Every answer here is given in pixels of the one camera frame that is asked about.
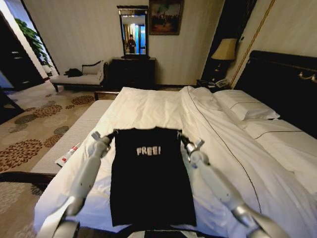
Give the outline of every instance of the lampshade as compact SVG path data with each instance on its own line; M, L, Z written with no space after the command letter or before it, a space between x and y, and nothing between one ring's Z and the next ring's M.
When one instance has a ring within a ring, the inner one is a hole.
M220 45L218 46L218 49L211 56L211 58L215 60L234 60L236 41L237 39L235 38L222 39Z

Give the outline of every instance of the person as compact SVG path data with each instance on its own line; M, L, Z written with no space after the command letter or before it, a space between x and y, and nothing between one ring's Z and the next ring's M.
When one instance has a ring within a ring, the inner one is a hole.
M130 54L134 54L135 53L134 47L136 45L135 45L135 41L133 40L133 35L130 35L127 46L129 47Z

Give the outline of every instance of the green leaves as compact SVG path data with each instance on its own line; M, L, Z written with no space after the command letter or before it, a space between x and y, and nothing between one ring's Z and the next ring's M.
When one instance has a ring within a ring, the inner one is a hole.
M37 32L33 31L31 28L27 27L26 22L21 21L18 18L15 18L16 23L19 25L21 31L23 32L23 35L25 36L26 40L29 42L34 54L40 61L41 65L49 65L47 55L43 52L43 44L41 41L39 41L38 37L39 35Z

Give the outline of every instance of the table lamp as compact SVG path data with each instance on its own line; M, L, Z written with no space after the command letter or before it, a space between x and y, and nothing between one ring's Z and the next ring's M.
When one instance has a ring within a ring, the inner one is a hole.
M237 39L228 38L222 39L215 53L211 56L212 59L218 61L217 68L214 70L214 79L223 79L229 68L229 65L235 59L235 48Z

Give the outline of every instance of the mirror frame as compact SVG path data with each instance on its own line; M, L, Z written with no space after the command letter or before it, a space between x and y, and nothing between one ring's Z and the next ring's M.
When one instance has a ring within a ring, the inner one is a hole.
M149 25L148 25L148 13L149 7L146 5L119 5L117 6L119 10L119 18L120 18L120 29L121 29L121 40L123 47L123 58L150 58L149 57ZM126 54L125 52L125 42L124 42L124 32L122 28L122 15L145 15L145 54Z

